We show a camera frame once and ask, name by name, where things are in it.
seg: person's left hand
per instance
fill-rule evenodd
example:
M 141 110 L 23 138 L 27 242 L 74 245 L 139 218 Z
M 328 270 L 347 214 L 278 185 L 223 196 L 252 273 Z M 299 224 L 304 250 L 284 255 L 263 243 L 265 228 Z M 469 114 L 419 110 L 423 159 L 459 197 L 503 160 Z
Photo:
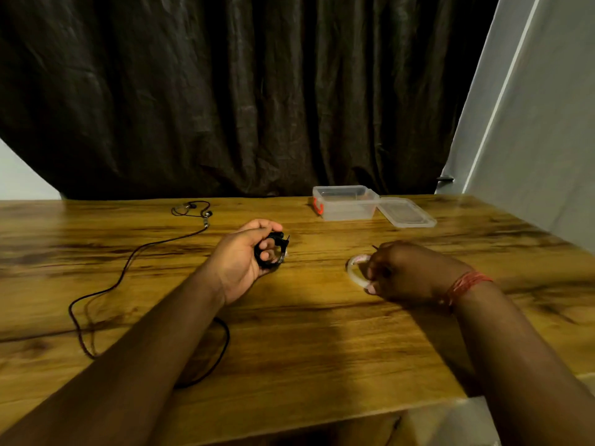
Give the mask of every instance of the person's left hand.
M 275 241 L 265 239 L 272 231 L 282 231 L 283 226 L 268 219 L 254 219 L 234 233 L 220 240 L 215 251 L 199 268 L 199 272 L 224 296 L 225 305 L 236 301 L 250 286 L 270 269 L 261 269 L 254 258 L 256 245 L 262 250 L 260 258 L 275 258 L 272 249 Z

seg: hand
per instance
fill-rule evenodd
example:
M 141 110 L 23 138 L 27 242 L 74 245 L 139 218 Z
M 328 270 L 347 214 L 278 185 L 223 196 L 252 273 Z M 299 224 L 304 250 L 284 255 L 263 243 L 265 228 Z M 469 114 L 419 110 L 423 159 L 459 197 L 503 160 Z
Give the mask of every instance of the hand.
M 258 266 L 254 258 L 254 246 L 258 244 L 262 249 L 262 260 L 272 260 L 275 258 L 272 251 L 275 241 L 265 238 L 272 231 L 282 230 L 283 226 L 277 222 L 254 219 L 220 240 L 198 272 L 221 291 L 224 303 L 229 305 L 242 297 L 258 277 L 270 272 L 270 269 L 261 269 Z
M 382 244 L 368 262 L 370 294 L 385 299 L 442 299 L 471 266 L 415 244 L 396 241 Z

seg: person's left arm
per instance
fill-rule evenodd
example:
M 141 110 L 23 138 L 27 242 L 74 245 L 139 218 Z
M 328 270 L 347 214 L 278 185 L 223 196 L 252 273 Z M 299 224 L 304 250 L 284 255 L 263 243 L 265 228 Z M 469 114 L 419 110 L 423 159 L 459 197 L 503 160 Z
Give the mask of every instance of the person's left arm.
M 0 436 L 3 446 L 142 445 L 219 309 L 241 297 L 273 258 L 265 239 L 280 224 L 256 219 L 219 242 L 209 259 L 82 373 Z

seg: transparent lid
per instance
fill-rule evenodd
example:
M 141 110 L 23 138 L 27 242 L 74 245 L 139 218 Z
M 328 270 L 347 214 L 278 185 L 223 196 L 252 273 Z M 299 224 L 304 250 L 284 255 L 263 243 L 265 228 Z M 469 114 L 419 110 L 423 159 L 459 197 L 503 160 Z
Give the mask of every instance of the transparent lid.
M 398 228 L 433 227 L 436 220 L 409 199 L 380 197 L 378 209 Z

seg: curtain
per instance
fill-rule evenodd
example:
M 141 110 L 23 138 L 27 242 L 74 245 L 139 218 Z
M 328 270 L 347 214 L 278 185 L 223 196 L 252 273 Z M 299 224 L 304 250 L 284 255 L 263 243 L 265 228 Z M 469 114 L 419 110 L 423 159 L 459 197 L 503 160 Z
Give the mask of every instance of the curtain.
M 433 193 L 497 0 L 0 0 L 0 137 L 71 199 Z

